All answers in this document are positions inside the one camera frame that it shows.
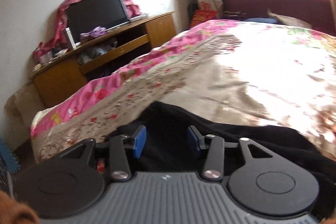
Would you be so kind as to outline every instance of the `blue pillow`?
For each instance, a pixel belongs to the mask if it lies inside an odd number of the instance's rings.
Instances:
[[[274,18],[263,18],[263,17],[248,18],[248,19],[245,19],[243,21],[252,21],[252,22],[278,24],[278,22]]]

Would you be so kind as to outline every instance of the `silver screw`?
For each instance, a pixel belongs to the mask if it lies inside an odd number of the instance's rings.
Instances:
[[[128,174],[124,171],[114,171],[112,172],[112,178],[117,180],[123,180],[128,178]]]
[[[218,179],[221,176],[221,173],[217,170],[206,170],[204,176],[208,179]]]

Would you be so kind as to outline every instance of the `television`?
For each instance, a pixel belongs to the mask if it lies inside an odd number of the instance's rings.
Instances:
[[[100,26],[107,30],[129,22],[123,0],[81,0],[65,10],[68,27],[75,43],[81,33],[87,33]]]

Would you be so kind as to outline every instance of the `red shopping bag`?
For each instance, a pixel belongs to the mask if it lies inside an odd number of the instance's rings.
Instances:
[[[199,4],[199,8],[200,9],[196,10],[193,15],[193,19],[190,23],[190,28],[208,20],[215,19],[217,15],[217,11],[211,10],[211,7],[208,3],[201,2]]]

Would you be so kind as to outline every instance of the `cabinet door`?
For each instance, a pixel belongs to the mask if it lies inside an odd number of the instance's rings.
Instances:
[[[72,57],[55,64],[33,79],[46,107],[53,107],[68,99],[87,84],[77,60]]]
[[[172,15],[159,17],[146,23],[152,48],[159,47],[176,35]]]

